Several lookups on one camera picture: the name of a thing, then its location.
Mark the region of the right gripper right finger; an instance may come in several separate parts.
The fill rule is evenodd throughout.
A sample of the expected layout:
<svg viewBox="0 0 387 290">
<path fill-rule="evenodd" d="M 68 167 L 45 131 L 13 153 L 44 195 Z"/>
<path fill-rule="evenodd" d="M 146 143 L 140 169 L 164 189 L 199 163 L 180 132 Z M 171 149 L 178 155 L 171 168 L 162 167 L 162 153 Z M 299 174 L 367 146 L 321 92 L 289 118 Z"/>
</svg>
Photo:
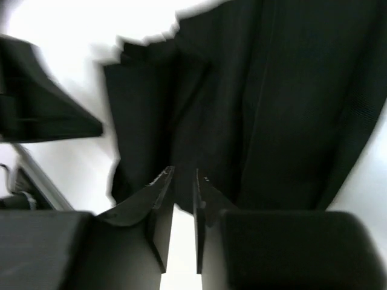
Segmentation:
<svg viewBox="0 0 387 290">
<path fill-rule="evenodd" d="M 251 211 L 193 179 L 203 289 L 385 289 L 368 230 L 340 211 Z"/>
</svg>

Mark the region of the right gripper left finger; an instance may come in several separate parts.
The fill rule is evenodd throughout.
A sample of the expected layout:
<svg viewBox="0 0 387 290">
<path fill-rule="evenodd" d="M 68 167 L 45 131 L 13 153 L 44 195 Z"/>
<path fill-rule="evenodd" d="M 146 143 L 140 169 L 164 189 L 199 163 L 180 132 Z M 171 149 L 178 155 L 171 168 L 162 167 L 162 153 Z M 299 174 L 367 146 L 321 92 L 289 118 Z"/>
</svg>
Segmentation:
<svg viewBox="0 0 387 290">
<path fill-rule="evenodd" d="M 115 207 L 41 210 L 27 192 L 1 199 L 2 289 L 158 289 L 167 268 L 174 168 Z"/>
</svg>

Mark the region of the black pleated skirt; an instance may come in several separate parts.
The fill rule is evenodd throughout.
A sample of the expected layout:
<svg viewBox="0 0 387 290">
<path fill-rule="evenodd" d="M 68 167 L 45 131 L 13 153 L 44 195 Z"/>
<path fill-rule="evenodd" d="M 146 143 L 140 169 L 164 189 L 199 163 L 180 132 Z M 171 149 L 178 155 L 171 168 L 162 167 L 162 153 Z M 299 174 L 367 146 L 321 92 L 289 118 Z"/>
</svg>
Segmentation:
<svg viewBox="0 0 387 290">
<path fill-rule="evenodd" d="M 386 100 L 386 2 L 227 1 L 179 26 L 103 69 L 114 200 L 174 166 L 184 211 L 197 171 L 239 208 L 325 208 Z"/>
</svg>

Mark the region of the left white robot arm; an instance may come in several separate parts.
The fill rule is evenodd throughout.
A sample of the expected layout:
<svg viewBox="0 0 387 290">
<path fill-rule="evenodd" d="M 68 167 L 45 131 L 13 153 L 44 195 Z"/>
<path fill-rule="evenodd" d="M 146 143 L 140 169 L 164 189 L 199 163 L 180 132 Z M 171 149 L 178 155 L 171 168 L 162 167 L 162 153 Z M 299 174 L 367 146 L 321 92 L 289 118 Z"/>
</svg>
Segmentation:
<svg viewBox="0 0 387 290">
<path fill-rule="evenodd" d="M 1 141 L 40 143 L 99 137 L 103 125 L 46 75 L 35 46 L 1 37 Z"/>
</svg>

